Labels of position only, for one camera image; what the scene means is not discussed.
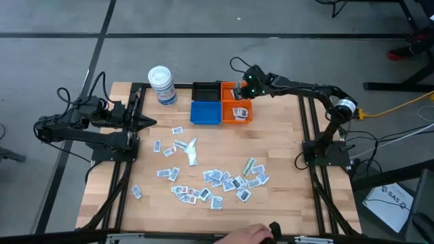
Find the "gray floor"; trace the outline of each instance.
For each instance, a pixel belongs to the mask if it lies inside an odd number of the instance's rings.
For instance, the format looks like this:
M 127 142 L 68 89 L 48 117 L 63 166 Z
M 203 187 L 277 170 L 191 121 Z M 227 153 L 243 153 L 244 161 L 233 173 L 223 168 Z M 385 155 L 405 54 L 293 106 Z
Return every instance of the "gray floor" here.
M 415 19 L 426 24 L 421 9 L 408 1 Z M 109 0 L 0 1 L 0 32 L 99 33 Z M 109 33 L 406 33 L 410 28 L 395 3 L 349 3 L 331 19 L 331 7 L 310 1 L 160 1 L 118 0 Z M 0 236 L 33 231 L 58 151 L 37 141 L 33 123 L 41 115 L 59 113 L 65 103 L 56 89 L 68 88 L 75 98 L 83 84 L 96 39 L 0 39 L 0 123 L 7 134 L 0 146 L 27 155 L 27 162 L 0 163 Z M 106 39 L 96 73 L 113 81 L 146 81 L 148 70 L 162 64 L 179 83 L 240 79 L 229 59 L 241 56 L 264 70 L 297 81 L 329 83 L 351 94 L 359 106 L 377 113 L 420 94 L 364 91 L 362 83 L 403 81 L 425 65 L 425 57 L 403 62 L 386 59 L 387 50 L 405 45 L 390 40 L 304 39 Z M 97 95 L 102 95 L 100 88 Z M 377 136 L 428 124 L 416 114 L 428 101 L 409 105 L 377 119 L 354 121 L 352 129 Z M 377 160 L 390 170 L 431 159 L 430 135 L 397 142 L 378 151 Z M 358 141 L 356 155 L 372 146 Z M 74 143 L 73 152 L 90 158 L 90 150 Z M 70 157 L 60 185 L 48 232 L 72 230 L 89 165 Z M 406 182 L 415 188 L 417 181 Z M 361 216 L 363 231 L 388 237 Z

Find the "yellow cable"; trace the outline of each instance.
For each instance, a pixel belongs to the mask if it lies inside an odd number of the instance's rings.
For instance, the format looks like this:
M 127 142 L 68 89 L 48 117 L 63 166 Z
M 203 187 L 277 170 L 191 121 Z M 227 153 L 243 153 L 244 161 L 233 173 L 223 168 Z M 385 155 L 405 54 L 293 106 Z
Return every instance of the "yellow cable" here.
M 431 92 L 429 92 L 429 93 L 427 93 L 427 94 L 424 94 L 424 95 L 422 95 L 422 96 L 420 96 L 420 97 L 418 97 L 418 98 L 416 98 L 416 99 L 413 99 L 413 100 L 411 100 L 411 101 L 408 101 L 408 102 L 406 102 L 406 103 L 403 103 L 403 104 L 401 104 L 401 105 L 399 105 L 399 106 L 396 106 L 395 108 L 391 108 L 391 109 L 386 110 L 386 111 L 384 111 L 384 112 L 378 113 L 378 114 L 376 114 L 376 115 L 369 115 L 369 114 L 367 114 L 367 113 L 364 113 L 364 112 L 362 111 L 362 109 L 359 108 L 359 119 L 362 120 L 362 119 L 364 119 L 364 118 L 375 118 L 375 117 L 379 117 L 379 116 L 381 116 L 381 115 L 385 115 L 385 114 L 390 113 L 390 112 L 392 112 L 392 111 L 394 111 L 394 110 L 397 110 L 398 108 L 402 108 L 402 107 L 405 106 L 405 105 L 409 105 L 409 104 L 411 104 L 411 103 L 413 103 L 413 102 L 417 102 L 417 101 L 419 101 L 420 99 L 422 99 L 422 98 L 426 98 L 427 96 L 431 96 L 431 95 L 433 95 L 433 94 L 434 94 L 434 91 L 431 91 Z

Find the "white container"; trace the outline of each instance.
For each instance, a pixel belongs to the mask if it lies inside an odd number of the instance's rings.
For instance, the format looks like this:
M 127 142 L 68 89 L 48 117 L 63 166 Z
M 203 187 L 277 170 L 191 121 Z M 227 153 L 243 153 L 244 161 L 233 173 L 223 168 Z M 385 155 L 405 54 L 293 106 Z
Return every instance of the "white container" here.
M 176 90 L 170 70 L 164 66 L 156 66 L 148 73 L 148 80 L 157 94 L 158 102 L 171 106 L 176 102 Z

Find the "wooden tabletop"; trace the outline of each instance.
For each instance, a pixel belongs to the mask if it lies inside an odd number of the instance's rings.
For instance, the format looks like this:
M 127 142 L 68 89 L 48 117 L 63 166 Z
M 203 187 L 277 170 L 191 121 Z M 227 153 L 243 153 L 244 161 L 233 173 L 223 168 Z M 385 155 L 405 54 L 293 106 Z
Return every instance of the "wooden tabletop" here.
M 131 83 L 113 83 L 110 98 L 126 103 Z M 128 186 L 122 231 L 227 233 L 250 224 L 273 221 L 280 224 L 283 235 L 317 235 L 317 218 L 309 171 L 294 167 L 294 158 L 301 152 L 303 138 L 300 109 L 296 96 L 265 96 L 253 99 L 253 121 L 247 125 L 193 125 L 190 122 L 191 90 L 177 89 L 175 105 L 160 105 L 152 89 L 146 89 L 142 113 L 158 123 L 139 131 L 140 152 L 133 163 Z M 316 103 L 320 129 L 328 122 L 324 109 Z M 172 135 L 171 128 L 184 128 L 184 133 Z M 164 157 L 153 152 L 153 142 L 161 140 L 161 150 L 172 146 L 175 139 L 196 143 L 197 166 L 190 167 L 181 150 Z M 211 188 L 203 182 L 203 171 L 219 169 L 232 176 L 241 175 L 249 157 L 263 164 L 270 180 L 264 186 L 249 189 L 252 196 L 243 203 L 235 191 Z M 109 191 L 114 162 L 95 167 L 85 188 L 77 227 L 87 224 L 104 203 Z M 157 178 L 157 170 L 178 167 L 180 173 L 173 183 Z M 353 192 L 348 175 L 340 167 L 328 167 L 333 200 L 351 226 L 361 231 Z M 130 188 L 137 184 L 142 198 L 137 200 Z M 213 195 L 224 198 L 222 210 L 211 210 L 210 201 L 198 200 L 196 205 L 182 203 L 171 192 L 175 185 L 201 190 L 208 187 Z M 117 202 L 113 205 L 109 226 L 114 226 Z M 323 204 L 326 229 L 330 232 L 328 213 Z

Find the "person's hand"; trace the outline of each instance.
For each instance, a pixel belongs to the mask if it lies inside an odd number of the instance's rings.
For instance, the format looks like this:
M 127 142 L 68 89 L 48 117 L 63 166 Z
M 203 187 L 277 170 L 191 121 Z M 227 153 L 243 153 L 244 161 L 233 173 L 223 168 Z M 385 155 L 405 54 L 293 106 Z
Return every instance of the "person's hand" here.
M 255 224 L 231 232 L 215 244 L 259 244 L 265 238 L 273 238 L 270 229 L 263 224 Z

